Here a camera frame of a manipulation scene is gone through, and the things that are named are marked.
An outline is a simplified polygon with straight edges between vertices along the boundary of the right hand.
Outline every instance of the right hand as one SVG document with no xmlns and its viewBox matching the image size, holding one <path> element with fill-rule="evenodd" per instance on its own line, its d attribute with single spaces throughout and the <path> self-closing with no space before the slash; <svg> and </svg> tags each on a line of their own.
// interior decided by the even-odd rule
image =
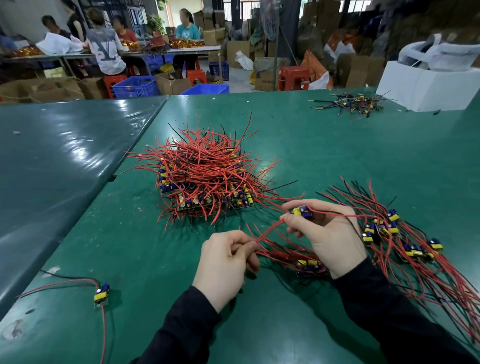
<svg viewBox="0 0 480 364">
<path fill-rule="evenodd" d="M 308 205 L 313 210 L 331 211 L 342 215 L 355 215 L 355 211 L 348 206 L 315 199 L 289 201 L 282 206 L 287 211 L 281 217 L 288 225 L 287 232 L 295 233 L 297 238 L 305 235 L 310 240 L 313 250 L 329 269 L 333 279 L 347 274 L 367 257 L 357 218 L 312 213 L 313 219 L 307 220 L 288 212 L 303 205 Z"/>
</svg>

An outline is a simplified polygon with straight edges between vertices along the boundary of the light blue shirt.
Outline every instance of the light blue shirt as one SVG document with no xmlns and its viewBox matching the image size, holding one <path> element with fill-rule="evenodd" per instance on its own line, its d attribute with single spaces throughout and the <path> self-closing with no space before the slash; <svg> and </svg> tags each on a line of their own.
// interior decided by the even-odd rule
<svg viewBox="0 0 480 364">
<path fill-rule="evenodd" d="M 179 26 L 177 26 L 175 37 L 181 39 L 200 39 L 200 31 L 193 23 L 190 23 L 190 28 L 188 29 L 185 28 L 183 24 L 180 24 Z"/>
</svg>

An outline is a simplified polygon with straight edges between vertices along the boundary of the white styrofoam box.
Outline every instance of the white styrofoam box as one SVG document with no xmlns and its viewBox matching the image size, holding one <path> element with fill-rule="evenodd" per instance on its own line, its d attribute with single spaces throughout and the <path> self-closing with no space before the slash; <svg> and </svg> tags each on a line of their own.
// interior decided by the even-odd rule
<svg viewBox="0 0 480 364">
<path fill-rule="evenodd" d="M 377 94 L 412 111 L 463 110 L 480 89 L 480 69 L 428 71 L 390 61 Z"/>
</svg>

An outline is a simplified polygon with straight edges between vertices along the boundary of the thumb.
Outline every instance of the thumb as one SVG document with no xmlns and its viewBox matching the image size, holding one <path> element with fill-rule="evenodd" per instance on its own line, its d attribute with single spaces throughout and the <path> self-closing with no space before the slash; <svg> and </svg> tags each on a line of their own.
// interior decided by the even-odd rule
<svg viewBox="0 0 480 364">
<path fill-rule="evenodd" d="M 288 226 L 300 231 L 309 239 L 311 239 L 314 235 L 318 235 L 318 233 L 323 229 L 322 226 L 308 221 L 306 218 L 303 218 L 299 215 L 285 214 L 283 219 Z"/>
<path fill-rule="evenodd" d="M 256 242 L 248 242 L 242 245 L 237 252 L 235 253 L 234 259 L 241 260 L 244 263 L 247 261 L 247 258 L 258 249 L 258 244 Z"/>
</svg>

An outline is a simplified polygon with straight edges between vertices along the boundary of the black sleeve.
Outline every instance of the black sleeve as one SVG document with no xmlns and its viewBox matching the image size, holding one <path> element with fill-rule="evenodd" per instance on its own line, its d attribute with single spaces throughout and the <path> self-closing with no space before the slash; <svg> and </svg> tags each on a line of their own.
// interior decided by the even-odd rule
<svg viewBox="0 0 480 364">
<path fill-rule="evenodd" d="M 170 308 L 142 356 L 130 364 L 204 364 L 208 361 L 208 342 L 220 319 L 204 294 L 190 286 Z"/>
<path fill-rule="evenodd" d="M 334 286 L 347 315 L 378 340 L 389 363 L 478 363 L 391 285 L 369 258 Z"/>
</svg>

